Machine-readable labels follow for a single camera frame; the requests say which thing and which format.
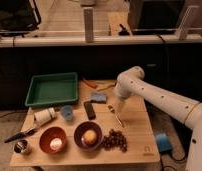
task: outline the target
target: floor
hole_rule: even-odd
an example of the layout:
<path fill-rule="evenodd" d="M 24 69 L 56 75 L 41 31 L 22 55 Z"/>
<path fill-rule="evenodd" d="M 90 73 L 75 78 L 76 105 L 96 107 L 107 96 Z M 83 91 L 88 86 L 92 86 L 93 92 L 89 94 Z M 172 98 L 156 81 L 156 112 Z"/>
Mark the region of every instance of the floor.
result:
<path fill-rule="evenodd" d="M 152 124 L 152 128 L 154 133 L 166 133 L 168 136 L 172 146 L 173 146 L 173 155 L 176 158 L 182 158 L 185 153 L 182 148 L 182 145 L 180 143 L 180 140 L 178 138 L 178 135 L 174 129 L 174 126 L 171 122 L 170 117 L 160 111 L 159 109 L 156 109 L 153 106 L 150 106 L 149 108 L 149 116 L 150 121 Z M 0 111 L 0 116 L 14 112 L 14 111 Z M 29 167 L 10 167 L 10 159 L 13 152 L 13 145 L 14 142 L 11 143 L 4 143 L 4 140 L 8 138 L 9 136 L 17 133 L 20 131 L 22 124 L 24 122 L 26 116 L 26 111 L 15 111 L 12 114 L 9 114 L 3 118 L 0 118 L 0 171 L 33 171 L 32 168 Z M 178 171 L 184 171 L 186 160 L 183 162 L 175 162 L 171 159 L 171 157 L 168 154 L 162 155 L 162 161 L 164 166 L 172 166 L 176 168 Z M 81 167 L 44 167 L 45 171 L 51 171 L 54 169 L 54 171 L 108 171 L 115 169 L 116 171 L 160 171 L 160 164 L 157 165 L 141 165 L 137 167 L 133 166 L 81 166 Z M 167 167 L 165 168 L 165 171 L 170 171 L 171 168 Z"/>

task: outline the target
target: wooden bowl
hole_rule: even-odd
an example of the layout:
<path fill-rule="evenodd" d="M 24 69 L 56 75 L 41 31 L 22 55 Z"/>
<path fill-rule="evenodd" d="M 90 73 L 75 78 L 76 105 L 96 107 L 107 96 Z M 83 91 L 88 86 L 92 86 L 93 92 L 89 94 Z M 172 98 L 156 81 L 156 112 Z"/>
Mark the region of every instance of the wooden bowl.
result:
<path fill-rule="evenodd" d="M 55 154 L 62 151 L 66 143 L 66 133 L 60 127 L 48 128 L 43 132 L 39 141 L 41 150 L 48 154 Z"/>
<path fill-rule="evenodd" d="M 94 131 L 97 135 L 97 139 L 95 143 L 93 144 L 86 144 L 83 140 L 83 135 L 88 130 Z M 75 129 L 74 140 L 76 145 L 82 150 L 85 150 L 85 151 L 95 150 L 102 143 L 102 140 L 103 140 L 102 130 L 100 126 L 95 122 L 91 122 L 91 121 L 83 122 L 80 125 L 78 125 L 77 128 Z"/>

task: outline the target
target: cable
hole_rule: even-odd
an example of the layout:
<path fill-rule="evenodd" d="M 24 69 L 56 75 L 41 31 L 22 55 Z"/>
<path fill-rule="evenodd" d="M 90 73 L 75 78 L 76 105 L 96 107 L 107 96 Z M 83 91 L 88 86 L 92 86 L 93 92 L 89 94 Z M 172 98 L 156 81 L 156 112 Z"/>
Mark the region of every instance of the cable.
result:
<path fill-rule="evenodd" d="M 169 62 L 170 62 L 170 55 L 169 55 L 168 45 L 167 45 L 165 39 L 161 35 L 159 35 L 159 34 L 155 34 L 155 35 L 162 40 L 162 42 L 163 42 L 163 44 L 165 46 L 165 52 L 166 52 L 166 58 L 167 58 L 167 77 L 168 77 L 168 79 L 167 79 L 167 87 L 169 88 L 169 81 L 170 81 L 170 63 Z"/>
<path fill-rule="evenodd" d="M 180 159 L 177 159 L 177 158 L 175 158 L 174 156 L 173 156 L 173 154 L 172 154 L 172 152 L 171 153 L 169 153 L 169 156 L 172 158 L 172 160 L 174 160 L 175 162 L 186 162 L 185 161 L 185 159 L 187 158 L 187 155 L 185 154 L 182 158 L 180 158 Z"/>
<path fill-rule="evenodd" d="M 12 39 L 12 47 L 14 48 L 15 47 L 15 36 L 13 37 L 13 39 Z"/>
<path fill-rule="evenodd" d="M 177 169 L 174 168 L 174 167 L 172 167 L 172 166 L 164 166 L 164 165 L 163 165 L 162 157 L 160 157 L 160 164 L 161 164 L 161 170 L 160 170 L 160 171 L 164 171 L 165 168 L 170 168 L 170 169 L 172 169 L 172 170 L 174 170 L 174 171 L 177 171 Z"/>
<path fill-rule="evenodd" d="M 15 114 L 15 113 L 22 113 L 22 112 L 26 112 L 26 111 L 13 111 L 13 112 L 9 112 L 9 113 L 1 115 L 0 118 L 3 118 L 3 117 L 8 116 L 8 115 Z"/>
<path fill-rule="evenodd" d="M 68 1 L 72 1 L 72 2 L 79 2 L 79 0 L 68 0 Z"/>

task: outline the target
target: cup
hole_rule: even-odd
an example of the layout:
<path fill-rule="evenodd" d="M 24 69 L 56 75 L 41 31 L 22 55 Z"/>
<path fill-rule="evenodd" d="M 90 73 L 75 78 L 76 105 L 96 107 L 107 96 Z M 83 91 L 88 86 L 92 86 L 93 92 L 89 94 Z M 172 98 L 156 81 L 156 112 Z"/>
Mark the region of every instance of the cup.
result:
<path fill-rule="evenodd" d="M 48 109 L 34 113 L 34 117 L 35 117 L 35 122 L 41 126 L 49 122 L 50 120 L 54 119 L 56 117 L 56 112 L 54 108 L 48 108 Z"/>
<path fill-rule="evenodd" d="M 66 121 L 73 120 L 74 114 L 73 114 L 73 107 L 71 105 L 63 106 L 60 111 Z"/>
<path fill-rule="evenodd" d="M 14 151 L 19 154 L 28 155 L 31 153 L 32 148 L 26 140 L 19 140 L 14 145 Z"/>

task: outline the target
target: plastic tray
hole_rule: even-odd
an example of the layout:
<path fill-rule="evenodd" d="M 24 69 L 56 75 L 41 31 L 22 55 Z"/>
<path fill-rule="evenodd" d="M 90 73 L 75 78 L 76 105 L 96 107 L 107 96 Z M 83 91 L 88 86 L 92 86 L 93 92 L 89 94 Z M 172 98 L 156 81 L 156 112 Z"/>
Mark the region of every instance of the plastic tray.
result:
<path fill-rule="evenodd" d="M 25 105 L 47 107 L 74 104 L 77 100 L 77 73 L 37 75 L 32 77 Z"/>

